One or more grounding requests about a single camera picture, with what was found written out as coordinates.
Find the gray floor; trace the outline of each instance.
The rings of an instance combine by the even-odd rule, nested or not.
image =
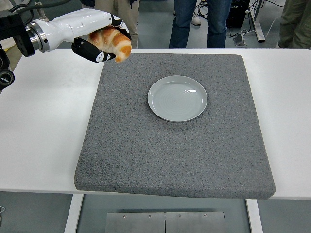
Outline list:
[[[275,0],[283,5],[285,0]],[[66,7],[49,8],[50,19],[80,9],[78,0]],[[141,0],[138,22],[139,48],[168,48],[173,21],[173,0]],[[264,35],[282,8],[266,3],[260,24]],[[191,26],[188,48],[205,48],[207,43],[207,21],[201,19],[200,27]],[[249,29],[246,19],[242,28],[234,28],[231,34]],[[278,41],[279,18],[275,20],[264,43],[258,43],[254,32],[244,36],[246,46],[238,47],[228,32],[226,48],[273,48]],[[60,48],[70,48],[62,43]],[[14,69],[21,54],[17,48],[8,50],[11,68]],[[0,192],[0,206],[6,208],[1,214],[0,233],[56,233],[63,232],[72,195]],[[260,200],[259,211],[264,233],[311,232],[311,201],[309,200]],[[250,232],[246,207],[243,200],[204,200],[168,197],[143,197],[125,195],[87,195],[82,208],[78,232],[104,232],[105,216],[108,212],[142,211],[224,211],[227,232]]]
[[[0,192],[0,233],[63,233],[72,194]]]

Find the black equipment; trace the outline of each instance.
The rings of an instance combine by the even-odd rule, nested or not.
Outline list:
[[[241,28],[245,19],[250,0],[233,0],[227,19],[227,27]]]

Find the plate rim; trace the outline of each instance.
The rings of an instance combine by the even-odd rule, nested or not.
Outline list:
[[[189,80],[191,80],[192,82],[194,81],[202,90],[203,90],[203,95],[205,97],[205,105],[204,107],[202,108],[202,111],[197,114],[196,116],[194,117],[191,117],[189,119],[186,119],[186,120],[169,120],[169,119],[166,119],[165,117],[163,116],[160,116],[157,111],[155,110],[155,108],[153,107],[153,105],[151,104],[152,103],[152,94],[151,94],[151,91],[152,89],[155,89],[156,86],[158,85],[159,82],[163,81],[163,79],[167,79],[167,78],[171,78],[171,77],[184,77],[184,78],[187,78]],[[207,92],[205,90],[205,88],[198,82],[196,81],[195,79],[193,78],[190,78],[188,76],[184,76],[184,75],[169,75],[169,76],[166,76],[166,77],[163,77],[159,80],[157,80],[150,88],[149,88],[149,91],[148,91],[148,104],[149,104],[149,107],[151,108],[151,110],[158,116],[160,117],[161,119],[165,120],[165,121],[168,121],[168,122],[187,122],[187,121],[190,121],[192,119],[195,119],[196,117],[198,117],[199,115],[201,115],[201,113],[206,109],[206,106],[207,106],[207,102],[208,102],[208,97],[207,97]]]

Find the gray carpet mat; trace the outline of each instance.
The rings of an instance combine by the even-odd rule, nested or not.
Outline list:
[[[172,123],[150,109],[150,87],[170,75],[205,88],[208,103],[200,116]],[[176,197],[272,196],[242,57],[131,54],[123,63],[106,62],[74,183],[78,190]]]

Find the shoe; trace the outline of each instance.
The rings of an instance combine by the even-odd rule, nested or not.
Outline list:
[[[193,12],[191,23],[194,26],[200,26],[201,25],[201,20],[195,12]]]

